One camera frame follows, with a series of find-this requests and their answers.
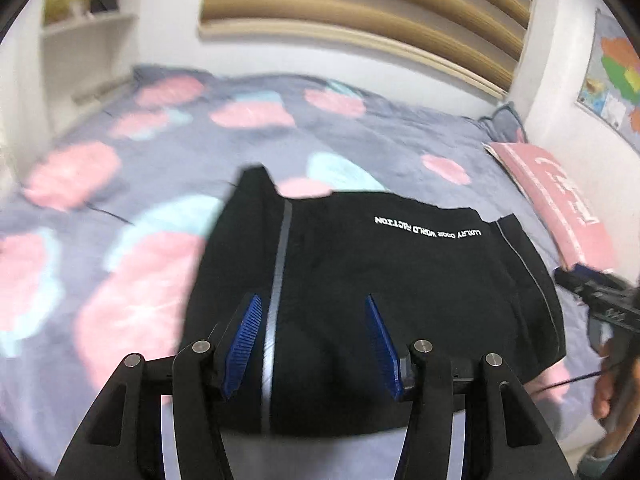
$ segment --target human hand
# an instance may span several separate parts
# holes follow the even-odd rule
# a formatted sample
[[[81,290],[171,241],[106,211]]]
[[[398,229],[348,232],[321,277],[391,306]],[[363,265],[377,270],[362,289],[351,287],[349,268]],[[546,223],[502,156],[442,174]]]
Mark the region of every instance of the human hand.
[[[604,370],[610,366],[608,359],[610,345],[605,344],[600,355],[605,357],[601,364]],[[629,399],[627,405],[623,408],[618,424],[613,431],[607,433],[606,436],[593,449],[593,456],[602,458],[617,453],[625,443],[629,434],[638,420],[640,415],[640,360],[636,360],[632,370],[632,381],[634,384],[634,393]],[[609,415],[611,410],[611,399],[614,394],[614,385],[616,382],[614,371],[605,372],[600,376],[595,385],[595,394],[593,397],[592,411],[593,416],[597,420],[601,420]]]

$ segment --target ribbed blue pad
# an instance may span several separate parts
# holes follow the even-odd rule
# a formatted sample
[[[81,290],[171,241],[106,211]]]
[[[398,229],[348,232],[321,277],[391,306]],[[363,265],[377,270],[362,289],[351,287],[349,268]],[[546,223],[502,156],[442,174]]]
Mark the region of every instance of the ribbed blue pad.
[[[386,331],[385,324],[371,296],[367,296],[366,308],[367,327],[373,342],[374,352],[378,360],[378,367],[382,372],[386,389],[391,392],[394,400],[402,397],[404,387],[400,380],[398,354]]]
[[[225,380],[222,384],[222,394],[229,399],[242,383],[249,355],[254,348],[255,338],[260,330],[262,320],[262,301],[254,295],[249,307],[244,313],[242,323],[236,333],[236,338],[229,347],[225,362]]]

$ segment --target white strip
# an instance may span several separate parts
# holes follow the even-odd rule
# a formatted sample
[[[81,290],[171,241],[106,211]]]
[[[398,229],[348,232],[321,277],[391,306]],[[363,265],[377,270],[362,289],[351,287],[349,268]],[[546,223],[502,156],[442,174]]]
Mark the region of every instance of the white strip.
[[[533,272],[531,272],[531,270],[529,269],[527,263],[524,261],[524,258],[522,256],[520,256],[520,253],[515,249],[515,247],[513,245],[511,245],[511,242],[505,236],[504,231],[502,230],[502,227],[500,225],[500,221],[498,220],[495,224],[498,226],[498,229],[500,229],[500,234],[502,235],[502,238],[504,238],[504,241],[507,242],[509,244],[509,247],[511,248],[511,250],[518,255],[520,261],[524,265],[524,268],[527,269],[527,272],[531,276],[531,279],[536,284],[536,287],[540,291],[540,294],[542,294],[542,298],[545,300],[546,310],[549,313],[549,317],[551,319],[551,324],[554,326],[554,331],[556,332],[556,341],[558,342],[558,344],[556,345],[556,357],[558,357],[558,352],[560,351],[560,334],[558,333],[558,328],[556,327],[556,322],[554,321],[554,317],[551,314],[551,307],[549,306],[549,302],[546,300],[545,293],[543,292],[542,287],[538,283],[538,280],[536,280],[535,276],[533,275]]]
[[[578,259],[580,260],[580,263],[582,263],[582,264],[585,263],[586,262],[586,258],[584,256],[584,251],[582,250],[580,242],[578,241],[578,238],[576,237],[576,235],[574,233],[574,230],[569,225],[569,222],[566,220],[566,218],[562,214],[562,211],[560,211],[560,209],[556,205],[556,202],[554,202],[554,199],[551,198],[551,195],[549,195],[549,192],[542,185],[542,183],[538,180],[536,175],[533,173],[533,171],[531,171],[531,168],[524,162],[524,160],[522,160],[520,158],[520,156],[511,149],[510,146],[508,146],[507,144],[504,144],[503,146],[504,146],[505,150],[507,150],[509,153],[511,153],[511,156],[513,157],[513,160],[515,160],[518,163],[518,165],[524,170],[524,172],[531,179],[531,181],[536,185],[536,187],[538,188],[538,191],[540,193],[542,193],[543,197],[545,197],[546,203],[548,203],[549,207],[553,210],[554,213],[556,213],[556,216],[558,217],[558,220],[560,221],[560,223],[562,224],[562,226],[566,230],[566,233],[569,236],[569,240],[571,240],[571,244],[574,246],[575,252],[578,255]]]
[[[280,240],[276,253],[276,264],[273,269],[273,285],[271,285],[271,301],[267,311],[267,324],[264,332],[264,353],[262,358],[262,432],[271,431],[271,389],[273,387],[273,360],[275,358],[276,324],[278,308],[280,307],[280,293],[282,291],[282,274],[284,259],[287,254],[289,228],[291,227],[291,202],[285,200],[284,215],[280,226]]]

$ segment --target screw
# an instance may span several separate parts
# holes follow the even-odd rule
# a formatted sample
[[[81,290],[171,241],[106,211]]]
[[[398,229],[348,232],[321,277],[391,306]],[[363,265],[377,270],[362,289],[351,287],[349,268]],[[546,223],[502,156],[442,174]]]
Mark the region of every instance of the screw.
[[[500,366],[502,364],[502,358],[498,354],[494,354],[493,352],[487,354],[484,360],[487,361],[487,363],[489,363],[491,366]]]
[[[204,352],[209,350],[209,348],[211,348],[209,341],[204,341],[204,340],[196,341],[191,347],[191,349],[193,349],[193,351],[196,352],[196,354],[204,354]]]
[[[414,343],[414,348],[418,352],[421,352],[423,354],[428,354],[429,352],[431,352],[431,350],[433,350],[433,345],[429,343],[426,339],[418,339],[418,341]]]
[[[124,358],[124,365],[129,368],[133,368],[134,366],[138,366],[140,363],[140,356],[138,354],[129,354]]]

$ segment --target light blue pattern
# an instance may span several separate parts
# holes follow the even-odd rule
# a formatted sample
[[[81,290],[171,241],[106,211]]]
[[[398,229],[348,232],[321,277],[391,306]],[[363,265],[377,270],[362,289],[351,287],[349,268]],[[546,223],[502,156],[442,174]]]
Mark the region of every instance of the light blue pattern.
[[[193,117],[184,112],[180,112],[178,110],[173,110],[171,108],[167,108],[164,112],[169,116],[169,122],[164,126],[158,126],[156,128],[144,128],[135,134],[132,134],[130,137],[133,140],[150,140],[153,139],[157,134],[168,130],[174,126],[184,126],[185,124],[191,123],[193,121]]]
[[[271,103],[282,104],[282,97],[277,92],[265,90],[262,92],[251,92],[249,94],[238,94],[234,97],[237,102],[243,101],[269,101]]]
[[[362,96],[357,92],[351,90],[348,86],[343,85],[342,83],[338,83],[337,81],[327,81],[326,87],[336,92],[337,94],[347,95],[349,97],[357,97],[358,99],[362,99]]]
[[[118,240],[107,253],[103,267],[113,272],[122,257],[143,238],[159,233],[188,233],[205,237],[223,208],[219,198],[208,195],[187,195],[161,203],[133,219],[120,231]]]
[[[386,191],[369,173],[335,153],[317,152],[309,157],[306,176],[334,191]]]
[[[20,355],[22,340],[38,333],[65,293],[57,278],[60,266],[60,243],[49,228],[40,228],[36,234],[44,242],[47,261],[40,273],[38,290],[33,298],[31,309],[15,319],[12,330],[0,331],[0,352],[5,357]]]

